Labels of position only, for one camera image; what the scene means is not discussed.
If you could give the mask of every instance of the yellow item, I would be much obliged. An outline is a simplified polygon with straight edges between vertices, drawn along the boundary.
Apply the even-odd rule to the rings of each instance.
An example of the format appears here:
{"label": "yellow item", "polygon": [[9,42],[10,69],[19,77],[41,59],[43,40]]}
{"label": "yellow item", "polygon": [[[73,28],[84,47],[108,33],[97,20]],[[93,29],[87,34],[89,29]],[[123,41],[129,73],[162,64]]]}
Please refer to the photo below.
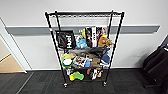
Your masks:
{"label": "yellow item", "polygon": [[96,70],[101,70],[101,68],[96,68]]}
{"label": "yellow item", "polygon": [[82,35],[86,39],[85,29],[83,29]]}
{"label": "yellow item", "polygon": [[109,39],[106,39],[105,43],[106,43],[107,47],[110,46],[110,45],[113,45],[113,42],[111,40],[109,40]]}

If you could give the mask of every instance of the object on shelf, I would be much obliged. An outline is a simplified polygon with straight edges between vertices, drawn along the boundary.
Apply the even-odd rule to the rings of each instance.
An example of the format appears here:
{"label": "object on shelf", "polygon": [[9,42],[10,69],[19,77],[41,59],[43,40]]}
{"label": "object on shelf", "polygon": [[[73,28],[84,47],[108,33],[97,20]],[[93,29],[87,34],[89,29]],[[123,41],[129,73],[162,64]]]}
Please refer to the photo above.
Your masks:
{"label": "object on shelf", "polygon": [[102,35],[99,39],[99,45],[109,47],[113,45],[112,41],[107,38],[107,35]]}
{"label": "object on shelf", "polygon": [[80,35],[76,35],[76,36],[75,36],[76,43],[79,43],[79,40],[84,39],[83,35],[81,34],[81,31],[82,31],[82,30],[79,30]]}
{"label": "object on shelf", "polygon": [[85,67],[89,67],[89,66],[90,66],[90,61],[86,61]]}
{"label": "object on shelf", "polygon": [[84,75],[80,74],[80,72],[74,72],[73,74],[71,74],[69,76],[71,81],[74,81],[75,79],[79,79],[79,80],[83,80],[84,79]]}
{"label": "object on shelf", "polygon": [[96,58],[97,56],[94,54],[87,54],[86,58],[92,59],[92,58]]}
{"label": "object on shelf", "polygon": [[98,75],[97,75],[97,77],[99,77],[99,78],[100,78],[100,77],[101,77],[101,75],[102,75],[102,73],[101,73],[101,72],[99,72],[99,73],[98,73]]}
{"label": "object on shelf", "polygon": [[65,59],[62,61],[62,66],[64,66],[65,68],[70,68],[71,65],[73,64],[73,60],[71,59]]}
{"label": "object on shelf", "polygon": [[90,62],[90,65],[98,65],[98,63],[97,62]]}
{"label": "object on shelf", "polygon": [[97,69],[94,69],[94,72],[92,74],[92,80],[95,80],[97,76]]}
{"label": "object on shelf", "polygon": [[74,54],[74,53],[69,53],[69,54],[65,53],[65,54],[61,54],[61,57],[62,57],[63,59],[71,59],[71,58],[73,58],[74,56],[76,56],[76,54]]}
{"label": "object on shelf", "polygon": [[97,62],[97,63],[99,63],[99,62],[100,62],[100,59],[97,58],[97,57],[94,57],[94,58],[92,59],[92,62]]}
{"label": "object on shelf", "polygon": [[73,30],[55,32],[59,48],[74,49],[76,47],[76,41]]}
{"label": "object on shelf", "polygon": [[87,75],[90,74],[90,71],[91,71],[91,67],[89,66],[89,68],[87,69]]}
{"label": "object on shelf", "polygon": [[92,27],[92,47],[97,47],[96,27]]}
{"label": "object on shelf", "polygon": [[87,47],[86,39],[80,39],[78,43],[76,43],[76,46],[78,48],[84,48]]}
{"label": "object on shelf", "polygon": [[80,52],[79,54],[78,54],[78,56],[80,56],[80,57],[86,57],[86,52]]}
{"label": "object on shelf", "polygon": [[106,53],[102,56],[101,61],[102,63],[110,63],[110,57],[108,56],[108,51],[110,50],[110,48],[106,48]]}
{"label": "object on shelf", "polygon": [[66,71],[67,71],[67,75],[70,75],[71,70],[68,68],[68,69],[66,69]]}
{"label": "object on shelf", "polygon": [[82,30],[82,36],[86,39],[85,29]]}
{"label": "object on shelf", "polygon": [[91,48],[90,53],[102,57],[106,53],[106,47],[93,47]]}
{"label": "object on shelf", "polygon": [[86,63],[86,58],[76,56],[73,61],[74,61],[74,64],[84,67]]}
{"label": "object on shelf", "polygon": [[88,47],[92,47],[92,28],[86,27],[85,28],[85,34],[86,34],[86,43]]}

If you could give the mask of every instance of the black shelf frame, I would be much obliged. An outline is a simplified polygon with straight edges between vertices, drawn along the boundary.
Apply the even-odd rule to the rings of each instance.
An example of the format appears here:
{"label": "black shelf frame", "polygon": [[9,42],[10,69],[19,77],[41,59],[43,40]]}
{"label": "black shelf frame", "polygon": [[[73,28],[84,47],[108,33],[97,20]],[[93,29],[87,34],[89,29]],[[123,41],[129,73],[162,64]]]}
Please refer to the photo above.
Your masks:
{"label": "black shelf frame", "polygon": [[108,30],[107,30],[107,38],[109,38],[109,33],[110,33],[110,29],[111,29],[110,27],[111,27],[113,17],[120,17],[120,22],[119,22],[119,26],[118,26],[118,29],[117,29],[116,38],[115,38],[115,42],[114,42],[114,46],[113,46],[113,51],[112,51],[112,55],[111,55],[111,58],[110,58],[110,65],[108,67],[108,71],[107,71],[107,75],[105,77],[105,80],[103,80],[103,85],[106,86],[107,85],[107,80],[108,80],[108,75],[109,75],[109,70],[110,70],[110,67],[111,67],[111,62],[112,62],[113,57],[114,57],[116,44],[117,44],[118,37],[119,37],[119,34],[120,34],[121,24],[122,24],[122,21],[123,21],[123,18],[124,18],[124,12],[119,13],[119,12],[114,12],[113,10],[111,12],[57,12],[57,11],[55,11],[54,13],[45,12],[45,16],[46,16],[47,23],[48,23],[48,26],[49,26],[49,31],[50,31],[51,36],[52,36],[52,40],[53,40],[54,47],[55,47],[55,50],[56,50],[56,54],[57,54],[57,57],[58,57],[58,60],[59,60],[59,64],[61,66],[61,71],[62,71],[62,74],[63,74],[64,86],[65,87],[67,87],[67,81],[66,81],[66,78],[65,78],[65,73],[63,71],[63,67],[61,65],[61,59],[60,59],[60,56],[59,56],[58,47],[56,45],[56,39],[54,37],[54,31],[53,31],[52,26],[51,26],[50,17],[55,17],[56,18],[59,31],[61,31],[61,26],[60,26],[60,22],[59,22],[59,18],[61,18],[61,17],[110,17],[109,26],[108,26]]}

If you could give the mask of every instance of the floor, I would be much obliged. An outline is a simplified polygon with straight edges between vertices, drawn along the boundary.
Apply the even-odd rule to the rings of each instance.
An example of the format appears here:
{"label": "floor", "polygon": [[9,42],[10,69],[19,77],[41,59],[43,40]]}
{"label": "floor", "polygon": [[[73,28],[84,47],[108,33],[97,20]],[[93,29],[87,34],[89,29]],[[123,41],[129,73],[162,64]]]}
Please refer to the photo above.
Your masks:
{"label": "floor", "polygon": [[0,73],[24,72],[14,57],[10,54],[0,61]]}
{"label": "floor", "polygon": [[0,83],[0,94],[161,94],[158,87],[143,87],[151,82],[141,69],[111,69],[106,87],[102,82],[75,81],[65,88],[61,71],[5,73]]}

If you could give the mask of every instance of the dark gray carpet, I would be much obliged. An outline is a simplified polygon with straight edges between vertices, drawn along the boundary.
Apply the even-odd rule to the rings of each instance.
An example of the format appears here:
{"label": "dark gray carpet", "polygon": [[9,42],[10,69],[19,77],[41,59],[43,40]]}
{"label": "dark gray carpet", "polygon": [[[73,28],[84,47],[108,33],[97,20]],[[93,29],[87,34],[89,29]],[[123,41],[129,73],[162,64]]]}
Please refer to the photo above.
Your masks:
{"label": "dark gray carpet", "polygon": [[[12,87],[20,85],[17,84],[19,81],[14,82],[10,81],[9,84]],[[102,82],[75,81],[72,83],[69,81],[68,87],[65,88],[63,83],[61,71],[35,71],[19,94],[161,94],[158,87],[143,87],[143,84],[151,82],[146,79],[140,69],[111,69],[106,87],[102,85]]]}

